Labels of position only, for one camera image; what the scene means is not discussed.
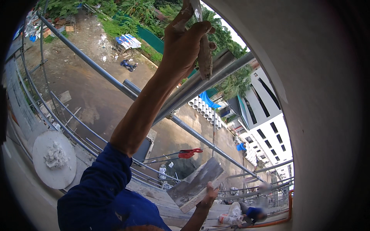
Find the blue tarp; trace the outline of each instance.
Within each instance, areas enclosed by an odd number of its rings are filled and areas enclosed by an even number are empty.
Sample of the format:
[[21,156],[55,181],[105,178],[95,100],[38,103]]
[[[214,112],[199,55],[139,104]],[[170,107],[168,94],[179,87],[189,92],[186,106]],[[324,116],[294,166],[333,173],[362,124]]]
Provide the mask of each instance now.
[[238,151],[246,150],[246,149],[245,149],[245,147],[244,147],[243,145],[244,145],[244,143],[241,143],[241,144],[237,145],[237,146],[236,146],[236,149],[237,149]]
[[209,107],[211,108],[219,108],[221,107],[220,105],[216,104],[216,103],[213,103],[207,96],[207,93],[206,92],[203,92],[199,95],[199,97],[206,103],[208,104]]

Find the blue motorcycle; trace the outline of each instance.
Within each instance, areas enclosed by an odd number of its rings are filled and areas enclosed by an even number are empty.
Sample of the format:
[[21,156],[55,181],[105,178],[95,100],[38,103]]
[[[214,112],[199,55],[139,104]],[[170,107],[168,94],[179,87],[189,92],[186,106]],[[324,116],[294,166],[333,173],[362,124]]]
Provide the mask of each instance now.
[[134,65],[131,65],[131,64],[128,63],[128,60],[123,60],[121,62],[121,66],[124,66],[130,72],[133,72],[135,70],[135,68],[137,68],[138,65],[139,65],[138,63],[135,63]]

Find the white building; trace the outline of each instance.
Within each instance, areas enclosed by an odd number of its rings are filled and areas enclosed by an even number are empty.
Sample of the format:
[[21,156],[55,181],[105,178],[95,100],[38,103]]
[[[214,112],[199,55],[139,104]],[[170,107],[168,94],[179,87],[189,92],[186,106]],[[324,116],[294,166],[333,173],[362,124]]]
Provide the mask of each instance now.
[[[237,98],[241,116],[229,126],[245,138],[249,146],[255,148],[257,158],[264,161],[266,167],[291,160],[293,155],[285,119],[261,67],[252,72],[251,81],[250,90],[246,91],[244,97]],[[293,163],[275,170],[282,180],[294,174]]]

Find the ground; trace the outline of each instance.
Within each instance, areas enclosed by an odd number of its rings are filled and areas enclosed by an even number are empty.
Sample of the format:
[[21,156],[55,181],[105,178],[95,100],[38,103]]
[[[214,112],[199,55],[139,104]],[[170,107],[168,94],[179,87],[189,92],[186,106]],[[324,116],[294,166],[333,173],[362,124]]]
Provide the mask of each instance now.
[[[156,68],[150,61],[134,49],[128,51],[127,55],[130,54],[131,56],[127,58],[133,58],[134,62],[139,63],[138,68],[136,68],[134,72],[129,72],[120,66],[120,61],[124,59],[122,56],[117,60],[114,59],[116,54],[115,51],[111,49],[111,45],[114,46],[114,43],[106,42],[104,48],[102,44],[99,44],[101,34],[104,33],[104,30],[96,17],[90,17],[81,11],[76,15],[76,22],[76,33],[68,33],[68,39],[76,47],[87,54],[98,65],[103,67],[119,82],[128,79],[141,89],[146,85],[156,71]],[[26,40],[26,48],[31,46],[25,53],[27,67],[31,70],[38,65],[41,60],[40,41],[38,40],[32,43],[28,38],[26,38]],[[45,69],[50,90],[56,95],[69,91],[72,99],[66,103],[68,104],[68,109],[75,112],[81,107],[81,110],[76,116],[105,140],[109,140],[114,128],[126,114],[133,101],[105,80],[80,57],[75,55],[59,39],[55,39],[49,44],[44,43],[43,50],[44,58],[48,59],[45,64]],[[105,62],[102,61],[103,56],[107,57]],[[50,95],[46,88],[42,69],[39,68],[36,70],[32,74],[32,78],[44,99],[49,100]],[[186,104],[181,107],[179,112],[177,112],[177,116],[197,132],[201,133],[205,138],[212,140],[212,125],[189,105]],[[62,121],[67,121],[70,118],[70,114],[65,111],[61,112],[60,118]],[[76,134],[81,138],[85,139],[87,137],[100,147],[104,147],[105,144],[103,141],[94,136],[75,119],[72,119],[68,125],[73,130],[77,128]],[[206,147],[199,140],[168,119],[159,122],[153,127],[153,130],[157,132],[157,136],[150,157],[171,154],[182,149]],[[233,135],[226,128],[222,128],[216,132],[215,144],[230,157],[244,164],[249,170],[254,170],[254,167],[242,157],[242,153],[236,150],[235,143],[233,142]],[[174,167],[167,167],[167,173],[175,177],[176,172],[178,177],[183,179],[198,166],[205,163],[211,156],[212,150],[206,148],[202,153],[195,154],[190,159],[174,160]],[[238,167],[225,160],[225,158],[221,157],[218,153],[215,153],[215,158],[230,175],[242,173]],[[161,163],[151,163],[150,166],[154,169],[159,169],[160,164]],[[139,170],[157,177],[156,173],[148,169],[143,170],[139,168]],[[263,179],[267,180],[267,175],[265,173],[261,173],[260,175]],[[243,183],[240,178],[233,178],[230,179],[228,183],[228,187],[229,186],[243,187]]]

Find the worker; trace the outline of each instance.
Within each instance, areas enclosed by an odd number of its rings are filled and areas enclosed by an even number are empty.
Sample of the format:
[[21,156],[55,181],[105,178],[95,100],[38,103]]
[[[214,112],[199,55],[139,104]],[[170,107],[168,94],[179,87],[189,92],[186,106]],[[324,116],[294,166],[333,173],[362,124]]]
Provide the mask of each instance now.
[[[185,26],[194,13],[185,2],[188,1],[184,1],[182,13],[165,29],[163,59],[156,73],[119,122],[96,161],[84,171],[79,185],[58,200],[61,231],[170,231],[156,205],[126,189],[126,185],[131,180],[133,154],[165,100],[193,71],[201,37],[215,31],[208,21],[195,23],[188,31],[179,31],[179,25]],[[216,197],[217,189],[209,183],[206,196],[182,230],[200,230]]]
[[[245,223],[236,225],[235,229],[253,226],[256,222],[263,222],[266,220],[267,213],[264,211],[264,209],[247,206],[244,202],[241,201],[238,202],[240,204],[242,215],[244,216],[243,221],[245,221]],[[231,205],[233,202],[224,200],[224,203]]]

